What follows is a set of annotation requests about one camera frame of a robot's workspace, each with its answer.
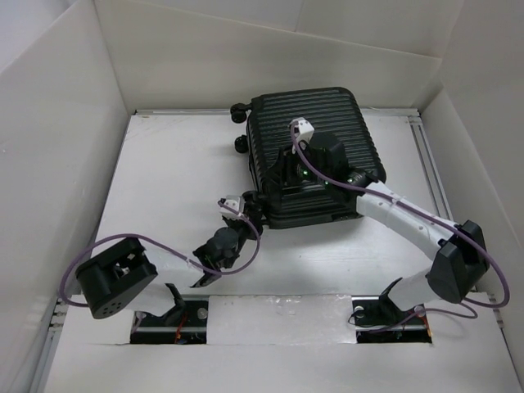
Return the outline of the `black ribbed hard-shell suitcase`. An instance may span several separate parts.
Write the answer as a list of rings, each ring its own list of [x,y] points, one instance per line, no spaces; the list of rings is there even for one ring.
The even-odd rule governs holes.
[[[343,87],[312,88],[254,97],[230,108],[233,122],[246,132],[235,140],[237,152],[248,155],[255,186],[249,193],[262,202],[263,225],[271,229],[298,228],[357,219],[355,193],[328,183],[304,181],[282,190],[282,200],[271,201],[264,190],[266,170],[281,148],[292,144],[289,124],[306,118],[318,133],[332,133],[346,149],[347,180],[357,187],[385,181],[386,170],[377,153],[354,94]]]

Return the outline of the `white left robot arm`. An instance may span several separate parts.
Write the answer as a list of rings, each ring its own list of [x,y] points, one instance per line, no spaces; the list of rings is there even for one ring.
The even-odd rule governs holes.
[[[203,271],[194,287],[207,287],[217,279],[234,273],[246,241],[256,242],[253,255],[260,249],[263,232],[263,207],[259,198],[246,192],[219,200],[220,214],[226,225],[205,244],[197,247],[194,260],[187,262]],[[142,235],[121,235],[121,241],[82,263],[75,271],[87,307],[95,319],[119,313],[158,276],[157,267],[147,258]]]

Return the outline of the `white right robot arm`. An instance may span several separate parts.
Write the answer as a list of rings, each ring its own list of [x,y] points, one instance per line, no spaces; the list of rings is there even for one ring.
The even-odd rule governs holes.
[[[387,322],[435,299],[465,301],[489,270],[478,224],[431,215],[388,188],[363,120],[323,126],[298,118],[278,128],[258,125],[248,141],[251,172],[271,229],[363,218],[397,233],[430,260],[427,268],[397,278],[382,292],[376,307]]]

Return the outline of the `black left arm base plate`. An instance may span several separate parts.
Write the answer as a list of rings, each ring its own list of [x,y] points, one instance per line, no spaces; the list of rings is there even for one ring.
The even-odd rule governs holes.
[[[175,319],[136,312],[129,336],[133,345],[204,345],[207,342],[209,299],[185,300],[185,309]]]

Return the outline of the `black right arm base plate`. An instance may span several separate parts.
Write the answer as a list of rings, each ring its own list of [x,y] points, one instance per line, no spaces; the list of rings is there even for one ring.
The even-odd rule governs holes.
[[[355,327],[358,344],[432,343],[423,306],[399,311],[378,296],[356,296],[348,323]]]

